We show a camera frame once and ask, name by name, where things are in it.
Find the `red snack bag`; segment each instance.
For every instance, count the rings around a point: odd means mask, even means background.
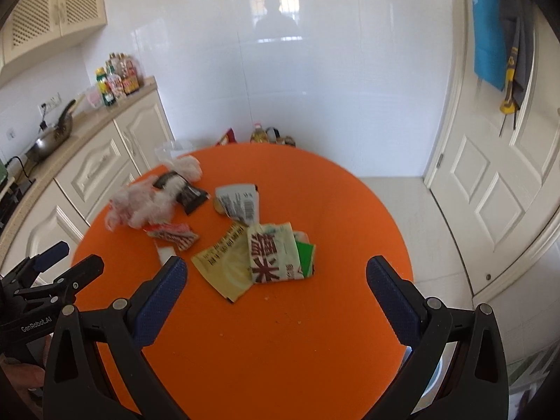
[[[149,225],[144,230],[152,238],[160,238],[177,244],[180,251],[186,251],[200,238],[188,224],[156,224]]]
[[[235,134],[233,133],[233,129],[229,128],[227,133],[223,135],[222,138],[218,141],[216,145],[228,145],[228,144],[236,144],[237,140],[235,140]]]

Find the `yellow bottle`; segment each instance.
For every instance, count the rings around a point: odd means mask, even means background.
[[[260,123],[255,123],[255,130],[251,134],[251,144],[268,144],[267,133]]]

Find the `human hand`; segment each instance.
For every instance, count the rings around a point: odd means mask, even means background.
[[[43,349],[43,366],[47,366],[47,356],[49,355],[51,337],[47,335],[45,339],[45,348]],[[0,366],[6,374],[6,377],[12,384],[16,393],[23,402],[37,416],[43,418],[43,410],[33,402],[29,389],[39,389],[45,384],[45,370],[40,366],[27,363],[9,364],[5,362],[4,356],[0,357]]]

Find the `blue gripper pad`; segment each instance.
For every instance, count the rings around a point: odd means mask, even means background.
[[[152,345],[158,337],[187,284],[187,273],[184,260],[171,257],[158,275],[143,283],[131,298],[132,338],[139,348]]]
[[[366,279],[400,343],[415,349],[421,339],[421,318],[401,289],[406,287],[403,283],[416,288],[409,281],[402,280],[382,256],[369,260]],[[423,301],[424,297],[419,292],[418,295]]]
[[[38,273],[46,272],[54,264],[63,260],[69,253],[70,248],[68,244],[64,241],[59,241],[56,245],[35,257],[33,268]]]

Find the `lattice cabinet door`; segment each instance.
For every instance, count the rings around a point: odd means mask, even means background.
[[[2,30],[5,62],[60,38],[59,23],[57,0],[20,0]]]
[[[62,36],[107,24],[103,0],[58,0],[58,4]]]

